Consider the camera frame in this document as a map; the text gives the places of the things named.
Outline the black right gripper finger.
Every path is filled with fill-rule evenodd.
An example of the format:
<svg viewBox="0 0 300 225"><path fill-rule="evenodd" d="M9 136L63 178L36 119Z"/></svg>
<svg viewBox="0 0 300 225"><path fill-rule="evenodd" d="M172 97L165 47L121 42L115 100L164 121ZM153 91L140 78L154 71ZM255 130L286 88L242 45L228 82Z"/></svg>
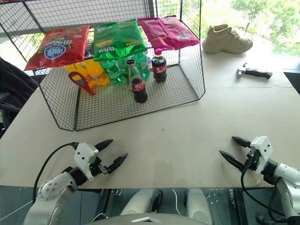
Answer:
<svg viewBox="0 0 300 225"><path fill-rule="evenodd" d="M234 156L223 150L220 150L219 153L227 162L236 167L240 172L246 172L245 165L239 162Z"/></svg>
<svg viewBox="0 0 300 225"><path fill-rule="evenodd" d="M239 136L232 136L232 139L243 148L251 148L251 142Z"/></svg>

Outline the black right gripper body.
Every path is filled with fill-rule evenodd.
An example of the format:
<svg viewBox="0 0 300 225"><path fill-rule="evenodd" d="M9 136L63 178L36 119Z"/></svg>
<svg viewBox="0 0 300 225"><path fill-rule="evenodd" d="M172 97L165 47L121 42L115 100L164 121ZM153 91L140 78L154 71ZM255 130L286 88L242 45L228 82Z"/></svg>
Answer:
<svg viewBox="0 0 300 225"><path fill-rule="evenodd" d="M260 158L260 152L257 149L251 150L247 154L247 159L244 164L244 171L251 170L251 171L256 171L258 161Z"/></svg>

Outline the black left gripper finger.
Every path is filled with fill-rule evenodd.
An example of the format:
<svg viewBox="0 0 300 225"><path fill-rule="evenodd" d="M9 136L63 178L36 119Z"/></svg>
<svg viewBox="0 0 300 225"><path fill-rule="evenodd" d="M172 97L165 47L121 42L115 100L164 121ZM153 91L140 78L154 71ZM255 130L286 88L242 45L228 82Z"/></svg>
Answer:
<svg viewBox="0 0 300 225"><path fill-rule="evenodd" d="M106 147L108 147L112 142L113 142L113 139L104 140L104 141L102 141L102 142L96 144L94 147L95 147L98 151L102 151L102 150L104 150Z"/></svg>
<svg viewBox="0 0 300 225"><path fill-rule="evenodd" d="M121 166L121 164L125 161L127 156L128 156L128 153L124 153L124 154L120 155L119 157L117 157L113 161L113 163L109 167L107 167L108 174L111 174L117 168L119 168Z"/></svg>

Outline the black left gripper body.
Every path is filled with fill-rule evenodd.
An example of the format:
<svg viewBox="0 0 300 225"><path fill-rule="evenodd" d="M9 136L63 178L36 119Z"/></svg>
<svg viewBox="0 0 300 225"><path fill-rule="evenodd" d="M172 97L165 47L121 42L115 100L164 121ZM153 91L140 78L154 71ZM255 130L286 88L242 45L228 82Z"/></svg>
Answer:
<svg viewBox="0 0 300 225"><path fill-rule="evenodd" d="M95 158L95 161L89 165L90 173L93 177L99 174L109 174L109 168L101 164L102 160L99 157Z"/></svg>

